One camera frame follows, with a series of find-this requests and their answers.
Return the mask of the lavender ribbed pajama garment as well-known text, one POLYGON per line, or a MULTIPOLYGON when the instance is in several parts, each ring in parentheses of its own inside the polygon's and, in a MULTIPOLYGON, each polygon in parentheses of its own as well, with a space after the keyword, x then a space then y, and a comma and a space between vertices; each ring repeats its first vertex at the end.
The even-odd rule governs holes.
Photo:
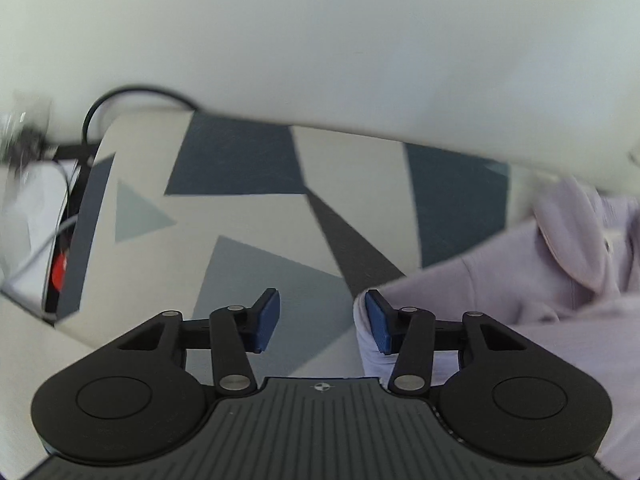
POLYGON ((639 474, 639 203, 572 179, 530 219, 360 292, 363 369, 276 477, 634 479, 639 474), (364 295, 435 315, 427 393, 387 389, 364 295))

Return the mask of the black power strip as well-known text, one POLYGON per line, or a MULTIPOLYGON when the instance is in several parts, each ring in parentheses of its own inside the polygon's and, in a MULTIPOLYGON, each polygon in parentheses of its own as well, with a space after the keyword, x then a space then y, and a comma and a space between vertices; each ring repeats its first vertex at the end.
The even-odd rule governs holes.
POLYGON ((43 304, 44 318, 50 323, 67 318, 80 308, 94 231, 114 160, 110 155, 98 162, 98 151, 99 143, 89 143, 61 145, 54 152, 57 162, 79 162, 78 179, 70 191, 70 211, 63 209, 64 220, 74 214, 78 218, 54 243, 51 262, 65 256, 66 268, 60 287, 53 284, 53 271, 50 271, 43 304))

